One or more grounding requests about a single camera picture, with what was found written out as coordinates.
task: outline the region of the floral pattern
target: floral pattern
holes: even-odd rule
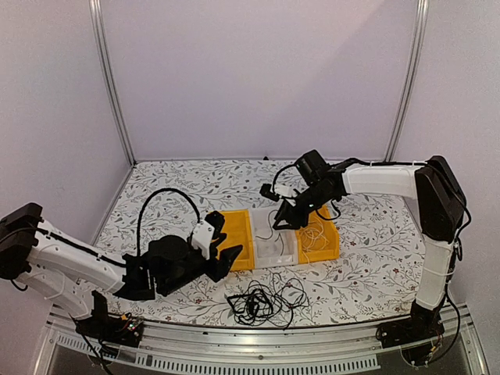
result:
[[[217,210],[276,205],[259,194],[263,183],[287,162],[216,160],[137,164],[98,241],[106,253],[132,253],[139,210],[146,197],[164,187],[188,193],[201,214]],[[285,172],[280,181],[304,188],[301,177]],[[295,311],[292,326],[351,323],[409,311],[419,286],[424,248],[403,200],[388,195],[349,195],[337,207],[340,259],[309,265],[230,273],[219,283],[199,277],[155,301],[130,302],[107,295],[116,313],[132,312],[151,320],[210,326],[237,326],[226,296],[242,293],[250,280],[269,284],[296,277],[309,296],[309,307]],[[195,224],[192,208],[174,194],[155,197],[145,212],[141,247],[166,234],[187,237]],[[277,316],[274,323],[289,316]]]

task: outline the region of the plastic bin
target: plastic bin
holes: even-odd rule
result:
[[[248,210],[222,211],[221,213],[226,220],[223,233],[227,234],[227,238],[219,245],[219,251],[231,246],[243,245],[243,250],[234,261],[231,271],[253,270],[255,268],[254,247]]]
[[[330,210],[325,205],[318,210],[323,217],[331,218]],[[306,237],[307,230],[316,231],[319,233],[323,228],[322,238],[318,238],[313,244],[312,240]],[[338,259],[340,256],[340,245],[338,230],[333,221],[321,219],[316,212],[309,214],[309,225],[306,228],[295,231],[298,244],[298,263],[321,262],[323,260]]]
[[[277,211],[277,207],[249,210],[255,268],[291,266],[298,263],[295,231],[272,229]]]

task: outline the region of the white wall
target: white wall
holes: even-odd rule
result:
[[[417,1],[105,0],[138,159],[382,159]]]
[[[453,291],[465,299],[492,373],[500,373],[500,3],[430,2],[397,159],[444,155],[473,224]]]
[[[0,4],[0,216],[27,202],[90,241],[127,164],[88,2]],[[0,373],[27,373],[49,304],[0,282]]]

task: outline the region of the robotic arm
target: robotic arm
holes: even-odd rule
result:
[[[279,173],[272,184],[264,184],[260,191],[275,202],[283,199],[274,218],[275,230],[306,227],[311,212],[349,194],[400,195],[418,201],[426,248],[420,288],[410,317],[397,324],[381,324],[377,338],[384,347],[390,347],[442,334],[439,310],[445,302],[445,288],[455,269],[457,254],[461,256],[457,239],[463,229],[463,214],[468,212],[465,196],[446,160],[441,156],[415,163],[347,159],[330,165],[318,151],[312,150],[291,166],[307,183],[305,191],[299,193],[276,184]]]
[[[19,281],[65,309],[78,333],[120,345],[139,345],[142,320],[110,316],[95,287],[133,301],[155,299],[155,291],[168,295],[204,273],[219,281],[242,250],[240,245],[224,249],[217,259],[226,235],[223,216],[212,212],[187,241],[168,235],[151,241],[144,255],[120,259],[54,228],[41,210],[29,203],[0,220],[0,277]]]

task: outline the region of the yellow tray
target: yellow tray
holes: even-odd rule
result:
[[[243,245],[243,250],[231,267],[231,271],[253,270],[255,261],[253,257],[252,227],[247,209],[238,211],[222,211],[226,223],[222,230],[227,234],[226,240],[219,245],[219,251],[231,246]]]
[[[326,217],[327,219],[331,218],[330,211],[325,205],[318,211],[323,217]],[[312,242],[312,240],[305,236],[305,232],[310,230],[310,228],[321,230],[321,226],[323,226],[324,238],[318,238],[316,242],[310,246],[310,249],[305,251],[303,247],[308,246]],[[338,230],[335,227],[334,222],[321,219],[316,212],[311,212],[309,214],[308,226],[306,228],[296,230],[295,235],[297,236],[299,264],[338,259],[340,256]]]

